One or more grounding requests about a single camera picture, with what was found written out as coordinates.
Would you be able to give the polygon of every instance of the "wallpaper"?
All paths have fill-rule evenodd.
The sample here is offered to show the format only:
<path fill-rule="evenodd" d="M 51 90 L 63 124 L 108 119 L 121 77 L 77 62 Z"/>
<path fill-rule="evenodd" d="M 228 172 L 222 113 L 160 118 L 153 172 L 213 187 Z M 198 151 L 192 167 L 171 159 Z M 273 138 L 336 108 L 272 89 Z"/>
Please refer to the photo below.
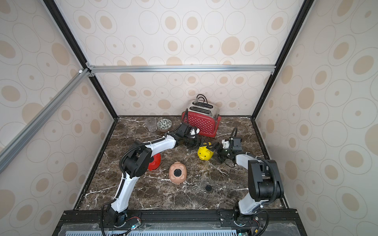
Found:
<path fill-rule="evenodd" d="M 37 0 L 0 1 L 0 29 L 1 151 L 81 66 Z"/>
<path fill-rule="evenodd" d="M 318 0 L 257 118 L 309 236 L 378 232 L 377 9 Z"/>
<path fill-rule="evenodd" d="M 0 174 L 0 235 L 51 236 L 71 210 L 113 119 L 89 79 Z"/>
<path fill-rule="evenodd" d="M 181 115 L 204 94 L 221 115 L 251 115 L 270 76 L 264 72 L 97 73 L 118 115 Z"/>
<path fill-rule="evenodd" d="M 92 65 L 275 64 L 302 0 L 60 0 Z"/>

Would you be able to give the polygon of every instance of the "brown marble surface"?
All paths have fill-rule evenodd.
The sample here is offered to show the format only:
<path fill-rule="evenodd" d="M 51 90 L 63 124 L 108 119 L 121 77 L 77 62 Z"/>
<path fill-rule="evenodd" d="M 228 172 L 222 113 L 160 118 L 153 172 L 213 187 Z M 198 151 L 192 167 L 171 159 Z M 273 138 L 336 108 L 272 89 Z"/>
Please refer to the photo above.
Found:
<path fill-rule="evenodd" d="M 163 136 L 163 132 L 149 132 L 146 117 L 121 117 L 110 138 L 99 163 L 80 210 L 99 210 L 101 205 L 113 199 L 121 171 L 118 163 L 134 140 L 142 142 Z M 169 117 L 175 128 L 180 117 Z M 249 117 L 223 117 L 215 138 L 205 137 L 210 142 L 221 142 L 229 138 L 234 127 L 242 138 L 243 151 L 261 156 L 261 148 Z M 247 170 L 236 166 L 231 168 L 219 163 L 215 155 L 210 161 L 200 160 L 197 148 L 177 147 L 161 153 L 158 169 L 147 171 L 135 185 L 129 202 L 131 210 L 183 210 L 183 209 L 232 209 L 234 204 L 247 193 Z M 181 162 L 187 168 L 187 179 L 176 185 L 169 180 L 169 167 Z M 268 208 L 283 208 L 279 199 Z"/>

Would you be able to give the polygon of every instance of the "aluminum frame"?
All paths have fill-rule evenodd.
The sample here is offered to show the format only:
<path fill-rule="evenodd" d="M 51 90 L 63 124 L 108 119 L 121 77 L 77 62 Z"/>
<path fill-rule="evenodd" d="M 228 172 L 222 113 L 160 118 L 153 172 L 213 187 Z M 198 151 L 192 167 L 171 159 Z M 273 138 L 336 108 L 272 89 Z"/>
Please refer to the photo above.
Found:
<path fill-rule="evenodd" d="M 275 65 L 89 66 L 92 72 L 274 71 Z"/>
<path fill-rule="evenodd" d="M 9 165 L 17 154 L 25 147 L 33 136 L 42 128 L 48 119 L 59 109 L 63 102 L 84 78 L 88 78 L 89 71 L 84 69 L 77 74 L 57 95 L 45 106 L 38 115 L 4 148 L 0 153 L 0 173 Z"/>

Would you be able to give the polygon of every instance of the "patterned bowl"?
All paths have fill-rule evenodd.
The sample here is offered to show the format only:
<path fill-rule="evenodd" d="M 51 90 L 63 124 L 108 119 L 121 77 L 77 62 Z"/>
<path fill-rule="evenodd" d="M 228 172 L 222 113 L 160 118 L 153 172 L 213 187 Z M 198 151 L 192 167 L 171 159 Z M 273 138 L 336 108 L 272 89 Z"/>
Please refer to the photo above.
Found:
<path fill-rule="evenodd" d="M 169 119 L 161 119 L 158 121 L 157 126 L 161 131 L 168 131 L 172 127 L 172 121 Z"/>

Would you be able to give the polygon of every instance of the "red toaster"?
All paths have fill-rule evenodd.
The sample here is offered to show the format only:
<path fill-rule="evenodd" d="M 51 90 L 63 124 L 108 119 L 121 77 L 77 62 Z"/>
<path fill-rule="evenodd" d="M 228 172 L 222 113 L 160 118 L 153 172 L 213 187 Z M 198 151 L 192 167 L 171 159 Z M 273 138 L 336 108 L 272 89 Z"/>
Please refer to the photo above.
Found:
<path fill-rule="evenodd" d="M 187 105 L 189 124 L 200 129 L 199 135 L 215 137 L 222 117 L 219 116 L 219 107 L 208 103 L 205 99 L 203 102 L 198 98 L 189 101 Z"/>

